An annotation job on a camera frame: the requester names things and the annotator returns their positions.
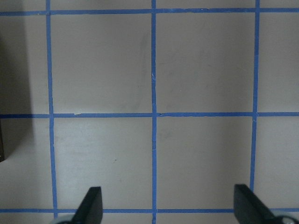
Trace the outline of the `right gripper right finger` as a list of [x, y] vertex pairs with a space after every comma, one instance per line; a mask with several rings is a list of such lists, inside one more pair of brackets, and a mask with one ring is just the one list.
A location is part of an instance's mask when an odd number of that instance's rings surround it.
[[274, 214], [245, 184], [234, 186], [234, 216], [240, 224], [297, 224], [298, 219]]

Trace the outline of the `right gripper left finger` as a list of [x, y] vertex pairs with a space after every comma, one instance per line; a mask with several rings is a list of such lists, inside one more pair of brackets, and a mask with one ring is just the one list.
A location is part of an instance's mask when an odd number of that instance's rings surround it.
[[74, 215], [52, 220], [53, 224], [100, 224], [103, 219], [101, 187], [90, 187]]

